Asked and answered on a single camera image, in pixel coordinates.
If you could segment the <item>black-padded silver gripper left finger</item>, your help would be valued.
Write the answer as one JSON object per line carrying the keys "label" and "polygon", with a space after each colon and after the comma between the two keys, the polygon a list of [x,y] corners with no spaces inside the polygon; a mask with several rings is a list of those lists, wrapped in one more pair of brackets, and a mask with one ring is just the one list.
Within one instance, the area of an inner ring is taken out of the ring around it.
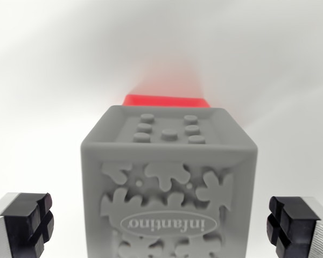
{"label": "black-padded silver gripper left finger", "polygon": [[48,193],[10,192],[0,199],[0,257],[41,257],[52,236]]}

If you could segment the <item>black-padded silver gripper right finger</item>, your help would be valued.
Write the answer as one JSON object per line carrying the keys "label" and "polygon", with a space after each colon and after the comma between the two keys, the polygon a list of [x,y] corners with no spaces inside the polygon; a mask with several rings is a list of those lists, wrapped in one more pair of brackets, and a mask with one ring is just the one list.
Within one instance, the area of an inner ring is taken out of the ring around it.
{"label": "black-padded silver gripper right finger", "polygon": [[280,258],[323,257],[323,206],[313,197],[270,198],[266,231]]}

